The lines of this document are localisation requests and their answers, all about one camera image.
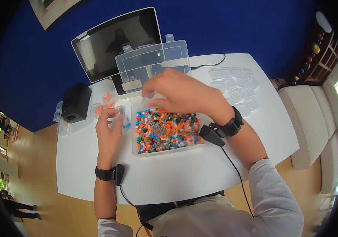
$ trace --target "white sleeve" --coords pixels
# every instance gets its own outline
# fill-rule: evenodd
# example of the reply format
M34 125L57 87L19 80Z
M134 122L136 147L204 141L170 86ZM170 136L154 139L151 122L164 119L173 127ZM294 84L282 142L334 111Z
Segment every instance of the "white sleeve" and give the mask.
M252 165L249 189L257 225L264 224L271 236L301 236L304 216L290 188L269 159Z
M131 227L118 223L113 219L98 220L98 237L132 237Z

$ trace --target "white shirt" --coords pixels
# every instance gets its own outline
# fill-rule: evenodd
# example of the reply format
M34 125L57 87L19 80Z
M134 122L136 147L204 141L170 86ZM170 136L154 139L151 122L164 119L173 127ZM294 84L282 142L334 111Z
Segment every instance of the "white shirt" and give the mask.
M194 205L167 211L149 221L153 237L301 236L303 215L289 187L269 159L252 165L249 189L254 216L236 210L217 195ZM98 237L132 237L129 226L115 220L98 220Z

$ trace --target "blue wall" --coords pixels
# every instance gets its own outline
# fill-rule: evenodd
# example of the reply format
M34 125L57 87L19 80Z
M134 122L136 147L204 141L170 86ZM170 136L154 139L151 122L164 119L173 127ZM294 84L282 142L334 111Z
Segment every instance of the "blue wall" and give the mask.
M250 53L269 78L284 77L315 19L309 0L104 1L82 0L44 31L29 1L0 41L0 110L35 132L52 125L66 88L90 84L72 49L80 33L115 16L154 6L161 35L187 41L190 56Z

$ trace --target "black power cable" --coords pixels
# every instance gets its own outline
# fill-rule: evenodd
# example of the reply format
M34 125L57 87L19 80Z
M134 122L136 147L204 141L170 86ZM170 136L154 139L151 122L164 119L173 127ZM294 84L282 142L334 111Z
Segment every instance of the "black power cable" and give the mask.
M197 67L191 67L190 70L195 70L195 69L198 69L200 67L213 67L213 66L218 66L219 64L221 64L225 59L226 59L226 55L224 55L224 58L217 64L203 64L203 65L200 65L200 66L197 66Z
M252 214L252 211L251 211L251 207L249 206L249 203L248 203L248 199L247 199L247 195L245 194L245 191L244 191L244 186L243 186L243 180L242 180L242 177L238 171L238 169L236 168L236 166L234 165L234 163L231 161L231 159L228 157L227 153L225 152L225 150L223 149L223 147L221 147L224 154L227 156L227 159L231 162L231 164L233 165L233 167L235 168L236 172L238 173L239 175L239 178L240 178L240 182L242 184L242 188L243 188L243 193L244 193L244 197L245 197L245 201L247 202L247 205L248 205L248 208L249 208L249 212L251 213L251 216L254 218L253 214Z
M128 198L124 195L123 188L122 188L122 184L120 184L120 192L122 193L122 196L124 197L124 199L125 199L131 206L133 206L134 208L136 208L136 210L137 210L137 207L136 207L135 205L133 205L133 204L128 200ZM138 233L139 233L139 231L140 231L140 229L141 229L142 227L143 227L143 225L140 226L140 228L139 228L138 231L136 232L135 237L138 237Z

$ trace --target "gold ball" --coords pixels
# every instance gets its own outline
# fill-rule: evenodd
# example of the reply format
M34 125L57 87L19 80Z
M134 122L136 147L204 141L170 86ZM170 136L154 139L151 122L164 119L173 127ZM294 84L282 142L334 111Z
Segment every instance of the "gold ball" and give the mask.
M313 43L313 52L315 54L319 54L320 52L319 45L317 45L316 43Z

